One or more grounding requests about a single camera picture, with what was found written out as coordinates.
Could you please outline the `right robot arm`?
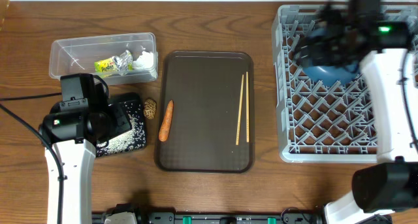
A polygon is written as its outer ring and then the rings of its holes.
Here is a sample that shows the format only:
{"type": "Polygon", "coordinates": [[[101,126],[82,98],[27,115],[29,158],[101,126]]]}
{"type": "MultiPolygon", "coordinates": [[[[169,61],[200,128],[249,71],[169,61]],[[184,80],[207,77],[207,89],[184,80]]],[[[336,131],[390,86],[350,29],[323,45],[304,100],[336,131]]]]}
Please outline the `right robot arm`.
{"type": "Polygon", "coordinates": [[[294,60],[313,80],[361,74],[378,136],[377,163],[354,173],[351,191],[324,206],[323,223],[366,223],[417,207],[417,88],[413,35],[389,21],[381,0],[349,0],[342,13],[327,3],[320,28],[304,37],[294,60]]]}

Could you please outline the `orange carrot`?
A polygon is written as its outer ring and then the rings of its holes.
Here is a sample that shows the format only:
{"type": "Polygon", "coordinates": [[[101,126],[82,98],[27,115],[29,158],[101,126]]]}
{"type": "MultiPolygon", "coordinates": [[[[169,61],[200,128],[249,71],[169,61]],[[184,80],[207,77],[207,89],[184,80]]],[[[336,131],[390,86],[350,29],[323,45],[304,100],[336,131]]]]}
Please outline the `orange carrot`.
{"type": "Polygon", "coordinates": [[[165,142],[168,140],[173,113],[174,113],[174,101],[170,100],[167,105],[167,108],[163,117],[163,121],[159,130],[159,140],[161,142],[165,142]]]}

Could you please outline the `white tissue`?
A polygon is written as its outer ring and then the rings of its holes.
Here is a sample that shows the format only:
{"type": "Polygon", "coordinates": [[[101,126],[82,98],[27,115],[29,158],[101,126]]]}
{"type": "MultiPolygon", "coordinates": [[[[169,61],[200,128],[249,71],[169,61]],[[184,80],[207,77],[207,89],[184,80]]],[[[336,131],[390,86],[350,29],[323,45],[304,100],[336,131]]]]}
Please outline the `white tissue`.
{"type": "Polygon", "coordinates": [[[155,64],[154,57],[155,56],[153,52],[148,52],[145,48],[142,48],[141,54],[132,63],[133,70],[144,70],[152,68],[155,64]]]}

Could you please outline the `dark blue plate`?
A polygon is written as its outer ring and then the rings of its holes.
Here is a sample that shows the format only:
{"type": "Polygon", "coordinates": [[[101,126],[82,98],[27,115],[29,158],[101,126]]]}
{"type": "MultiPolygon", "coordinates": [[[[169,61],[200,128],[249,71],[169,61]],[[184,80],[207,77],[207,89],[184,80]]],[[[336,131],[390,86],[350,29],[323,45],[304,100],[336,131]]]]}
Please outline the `dark blue plate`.
{"type": "Polygon", "coordinates": [[[322,81],[326,86],[337,81],[341,85],[348,84],[359,74],[359,62],[344,60],[338,47],[334,49],[332,42],[325,42],[325,35],[326,30],[318,28],[301,39],[295,48],[294,60],[314,82],[322,81]]]}

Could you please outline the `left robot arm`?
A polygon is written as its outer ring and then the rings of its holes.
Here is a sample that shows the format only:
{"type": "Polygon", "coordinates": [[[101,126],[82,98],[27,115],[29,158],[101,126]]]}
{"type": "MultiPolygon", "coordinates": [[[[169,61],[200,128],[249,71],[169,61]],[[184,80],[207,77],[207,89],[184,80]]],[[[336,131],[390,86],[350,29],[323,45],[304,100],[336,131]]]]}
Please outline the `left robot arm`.
{"type": "Polygon", "coordinates": [[[97,75],[60,78],[62,100],[39,126],[46,141],[48,223],[91,223],[91,175],[97,145],[132,128],[97,75]]]}

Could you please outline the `brown dried mushroom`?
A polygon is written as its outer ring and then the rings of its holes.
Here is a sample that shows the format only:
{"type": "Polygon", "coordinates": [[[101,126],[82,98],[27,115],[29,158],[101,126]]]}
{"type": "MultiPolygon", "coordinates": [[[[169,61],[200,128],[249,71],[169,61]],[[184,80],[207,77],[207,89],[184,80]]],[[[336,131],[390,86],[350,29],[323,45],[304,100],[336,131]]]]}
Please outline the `brown dried mushroom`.
{"type": "Polygon", "coordinates": [[[143,110],[144,116],[147,119],[152,120],[155,117],[156,110],[157,110],[156,101],[153,99],[146,99],[144,102],[144,110],[143,110]]]}

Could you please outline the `yellow foil snack wrapper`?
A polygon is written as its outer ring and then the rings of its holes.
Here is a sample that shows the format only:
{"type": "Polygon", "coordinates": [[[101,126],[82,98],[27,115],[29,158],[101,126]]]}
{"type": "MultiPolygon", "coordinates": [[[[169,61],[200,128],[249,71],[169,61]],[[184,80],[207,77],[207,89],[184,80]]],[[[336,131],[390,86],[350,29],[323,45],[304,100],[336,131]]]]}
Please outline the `yellow foil snack wrapper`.
{"type": "Polygon", "coordinates": [[[126,50],[119,56],[96,61],[94,67],[103,78],[116,74],[123,76],[127,74],[127,71],[133,70],[133,56],[130,51],[126,50]]]}

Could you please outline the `wooden chopstick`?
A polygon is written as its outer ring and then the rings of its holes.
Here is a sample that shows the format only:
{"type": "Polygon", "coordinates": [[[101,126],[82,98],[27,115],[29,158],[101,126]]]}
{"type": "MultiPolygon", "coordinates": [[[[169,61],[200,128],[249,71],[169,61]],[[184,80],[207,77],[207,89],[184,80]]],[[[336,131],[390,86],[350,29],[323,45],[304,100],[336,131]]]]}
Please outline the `wooden chopstick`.
{"type": "Polygon", "coordinates": [[[236,145],[239,145],[240,141],[240,125],[241,125],[241,117],[242,117],[242,99],[243,99],[243,92],[244,92],[244,74],[241,78],[241,85],[240,85],[240,97],[239,97],[239,104],[238,104],[238,118],[237,118],[237,127],[236,127],[236,145]]]}
{"type": "Polygon", "coordinates": [[[246,142],[249,142],[249,74],[246,72],[246,142]]]}

